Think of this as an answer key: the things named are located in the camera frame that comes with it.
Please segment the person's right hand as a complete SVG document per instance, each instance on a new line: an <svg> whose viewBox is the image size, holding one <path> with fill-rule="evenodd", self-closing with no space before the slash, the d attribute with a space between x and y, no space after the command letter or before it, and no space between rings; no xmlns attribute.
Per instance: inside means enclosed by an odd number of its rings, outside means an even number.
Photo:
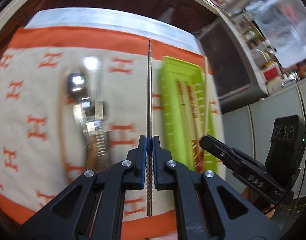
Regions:
<svg viewBox="0 0 306 240"><path fill-rule="evenodd" d="M250 188L246 187L243 189L241 196L249 201L254 207L270 217L274 214L274 205L270 204L267 200L262 198L258 193L252 191Z"/></svg>

